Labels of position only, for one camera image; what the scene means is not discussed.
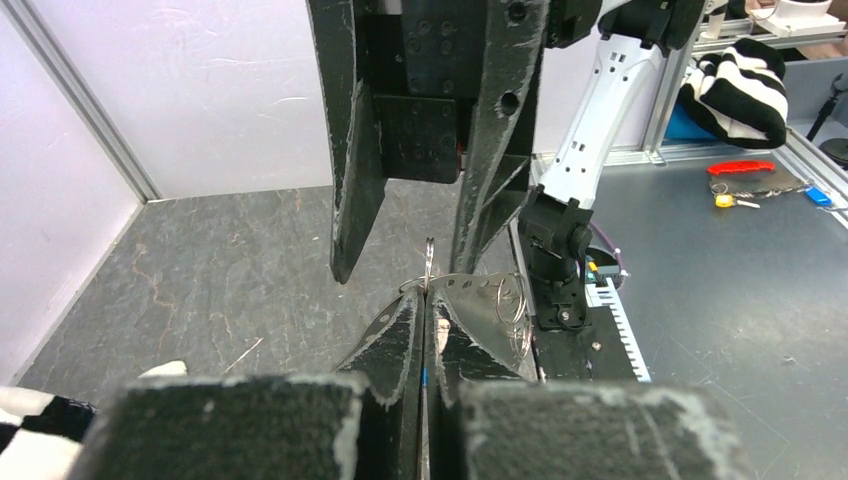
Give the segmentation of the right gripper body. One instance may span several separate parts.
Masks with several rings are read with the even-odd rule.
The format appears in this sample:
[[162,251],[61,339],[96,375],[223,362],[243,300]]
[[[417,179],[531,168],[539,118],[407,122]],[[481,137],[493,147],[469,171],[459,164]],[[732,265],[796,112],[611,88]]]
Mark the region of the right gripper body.
[[451,184],[480,94],[485,1],[366,1],[363,180]]

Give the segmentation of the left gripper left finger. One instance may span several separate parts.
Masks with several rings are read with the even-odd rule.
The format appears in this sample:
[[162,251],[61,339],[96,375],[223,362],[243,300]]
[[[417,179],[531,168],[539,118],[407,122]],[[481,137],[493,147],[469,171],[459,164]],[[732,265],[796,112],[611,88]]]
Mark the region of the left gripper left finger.
[[424,297],[382,311],[328,373],[152,377],[96,418],[74,479],[416,479]]

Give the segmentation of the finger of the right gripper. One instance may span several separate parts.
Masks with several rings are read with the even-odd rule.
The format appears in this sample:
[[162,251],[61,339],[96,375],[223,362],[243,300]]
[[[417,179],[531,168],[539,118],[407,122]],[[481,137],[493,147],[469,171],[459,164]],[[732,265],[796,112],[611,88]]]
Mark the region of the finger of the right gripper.
[[309,1],[333,175],[330,269],[345,284],[385,198],[364,1]]
[[487,3],[480,91],[457,204],[452,273],[473,273],[526,203],[527,189],[509,184],[529,171],[530,155],[507,149],[528,101],[548,11],[547,1]]

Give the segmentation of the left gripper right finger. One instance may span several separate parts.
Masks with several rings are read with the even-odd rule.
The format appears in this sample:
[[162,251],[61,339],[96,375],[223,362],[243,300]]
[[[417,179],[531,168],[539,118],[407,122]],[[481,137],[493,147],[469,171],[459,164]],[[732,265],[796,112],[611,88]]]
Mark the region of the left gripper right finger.
[[751,479],[707,391],[638,381],[523,379],[430,293],[429,464],[435,479]]

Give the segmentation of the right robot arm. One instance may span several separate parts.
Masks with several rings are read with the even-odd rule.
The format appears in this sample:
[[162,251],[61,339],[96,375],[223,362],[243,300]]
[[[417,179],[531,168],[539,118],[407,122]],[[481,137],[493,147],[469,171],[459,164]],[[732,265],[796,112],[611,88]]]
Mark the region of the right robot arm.
[[[311,1],[333,174],[330,269],[349,280],[391,179],[461,186],[450,268],[472,273],[512,220],[541,326],[591,324],[583,291],[603,164],[701,1]],[[543,57],[600,35],[551,166],[529,179]]]

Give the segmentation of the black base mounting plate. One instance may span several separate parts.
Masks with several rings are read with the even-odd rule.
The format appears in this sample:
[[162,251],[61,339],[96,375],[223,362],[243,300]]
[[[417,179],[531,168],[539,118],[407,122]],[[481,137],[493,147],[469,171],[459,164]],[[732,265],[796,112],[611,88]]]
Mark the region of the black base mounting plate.
[[610,307],[591,307],[586,326],[563,327],[554,318],[533,318],[533,353],[547,380],[636,380]]

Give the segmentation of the black white striped cloth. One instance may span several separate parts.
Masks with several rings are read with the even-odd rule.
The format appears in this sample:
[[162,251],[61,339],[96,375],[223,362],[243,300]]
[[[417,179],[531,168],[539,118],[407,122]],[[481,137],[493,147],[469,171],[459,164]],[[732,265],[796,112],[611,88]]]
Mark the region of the black white striped cloth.
[[775,149],[787,138],[785,73],[776,49],[742,38],[696,62],[678,104],[698,127],[728,145]]

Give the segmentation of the small blue fob tag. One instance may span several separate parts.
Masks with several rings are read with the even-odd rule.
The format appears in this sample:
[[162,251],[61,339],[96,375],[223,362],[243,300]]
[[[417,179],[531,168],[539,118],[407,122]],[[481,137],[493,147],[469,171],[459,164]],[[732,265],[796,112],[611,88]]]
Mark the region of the small blue fob tag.
[[804,191],[806,197],[819,208],[832,208],[833,201],[822,190],[817,187],[810,186]]

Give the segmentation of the black and white checkered pillow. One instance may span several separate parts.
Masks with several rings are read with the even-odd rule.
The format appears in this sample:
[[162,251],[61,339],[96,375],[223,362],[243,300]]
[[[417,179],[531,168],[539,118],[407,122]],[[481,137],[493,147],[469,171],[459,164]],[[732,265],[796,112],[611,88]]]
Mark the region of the black and white checkered pillow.
[[65,479],[99,413],[93,404],[19,386],[1,388],[1,477]]

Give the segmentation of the red handled tool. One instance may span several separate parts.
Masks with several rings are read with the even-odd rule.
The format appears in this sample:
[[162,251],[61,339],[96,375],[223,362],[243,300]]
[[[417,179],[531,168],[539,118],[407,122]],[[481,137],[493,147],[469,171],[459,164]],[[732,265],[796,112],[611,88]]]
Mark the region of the red handled tool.
[[776,165],[766,160],[732,160],[710,165],[706,172],[711,176],[773,172]]

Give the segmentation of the aluminium frame rail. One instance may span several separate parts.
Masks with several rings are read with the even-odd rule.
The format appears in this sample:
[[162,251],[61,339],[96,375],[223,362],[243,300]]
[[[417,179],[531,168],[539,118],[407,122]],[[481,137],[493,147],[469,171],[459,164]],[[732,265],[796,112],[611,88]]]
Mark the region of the aluminium frame rail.
[[[612,142],[661,59],[696,33],[703,1],[594,1],[585,20],[601,33],[594,71],[551,167],[519,216],[522,227],[566,233],[589,222]],[[787,141],[789,101],[781,55],[750,37],[702,56],[675,99],[728,145],[764,150]]]

